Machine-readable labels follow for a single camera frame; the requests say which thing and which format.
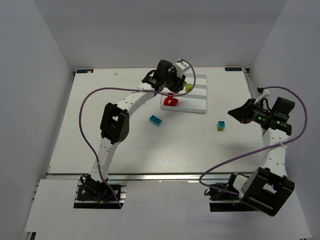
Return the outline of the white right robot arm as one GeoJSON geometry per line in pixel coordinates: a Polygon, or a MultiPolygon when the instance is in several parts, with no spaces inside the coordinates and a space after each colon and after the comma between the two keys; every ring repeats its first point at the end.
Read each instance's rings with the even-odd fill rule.
{"type": "Polygon", "coordinates": [[[228,114],[242,124],[255,122],[261,126],[265,154],[261,166],[251,176],[232,174],[227,187],[237,190],[241,203],[273,217],[295,189],[294,182],[287,176],[284,145],[292,134],[292,126],[287,121],[295,103],[278,97],[271,109],[264,109],[255,101],[248,99],[228,114]]]}

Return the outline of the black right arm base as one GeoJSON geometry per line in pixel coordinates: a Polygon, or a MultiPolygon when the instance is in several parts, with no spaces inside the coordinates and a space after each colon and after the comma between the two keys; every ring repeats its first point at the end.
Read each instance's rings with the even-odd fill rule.
{"type": "Polygon", "coordinates": [[[238,195],[230,194],[222,190],[226,190],[229,192],[239,193],[233,186],[229,186],[228,183],[218,182],[215,184],[211,184],[211,186],[216,187],[218,189],[208,188],[204,191],[205,196],[209,196],[211,201],[227,201],[227,200],[235,200],[238,198],[238,195]]]}

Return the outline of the red lego brick small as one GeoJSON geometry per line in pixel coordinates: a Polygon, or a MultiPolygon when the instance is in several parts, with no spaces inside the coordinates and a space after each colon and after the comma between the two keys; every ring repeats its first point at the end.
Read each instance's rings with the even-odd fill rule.
{"type": "Polygon", "coordinates": [[[168,98],[169,100],[172,100],[172,99],[174,98],[174,93],[169,92],[167,98],[168,98]]]}

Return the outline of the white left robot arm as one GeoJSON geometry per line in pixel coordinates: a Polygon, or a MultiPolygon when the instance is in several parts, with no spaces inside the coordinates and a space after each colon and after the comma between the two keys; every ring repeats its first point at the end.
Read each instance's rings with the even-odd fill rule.
{"type": "Polygon", "coordinates": [[[134,112],[167,88],[172,93],[179,93],[184,89],[185,72],[190,66],[182,60],[171,63],[161,60],[155,70],[151,70],[142,79],[136,91],[117,103],[108,103],[102,115],[100,124],[100,145],[97,152],[98,160],[95,162],[90,177],[99,183],[106,181],[110,165],[119,144],[129,134],[130,117],[134,112]]]}

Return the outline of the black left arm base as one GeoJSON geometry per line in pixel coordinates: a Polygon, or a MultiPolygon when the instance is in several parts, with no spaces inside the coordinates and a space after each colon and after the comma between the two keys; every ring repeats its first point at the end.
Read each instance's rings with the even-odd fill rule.
{"type": "Polygon", "coordinates": [[[104,182],[95,181],[90,175],[80,177],[80,185],[76,195],[78,201],[116,201],[111,189],[104,182]]]}

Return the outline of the small teal lego brick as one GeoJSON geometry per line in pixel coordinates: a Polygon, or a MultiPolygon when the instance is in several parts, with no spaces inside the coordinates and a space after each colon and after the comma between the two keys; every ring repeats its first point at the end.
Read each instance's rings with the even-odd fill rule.
{"type": "Polygon", "coordinates": [[[225,122],[224,121],[218,121],[216,127],[218,129],[224,129],[225,128],[225,122]]]}

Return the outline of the green lego brick square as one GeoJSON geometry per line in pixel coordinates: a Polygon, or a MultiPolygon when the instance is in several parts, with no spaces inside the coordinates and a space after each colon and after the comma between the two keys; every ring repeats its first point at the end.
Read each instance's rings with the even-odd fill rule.
{"type": "Polygon", "coordinates": [[[186,92],[191,91],[192,87],[193,87],[192,85],[187,85],[187,86],[185,87],[185,91],[186,91],[186,92]]]}

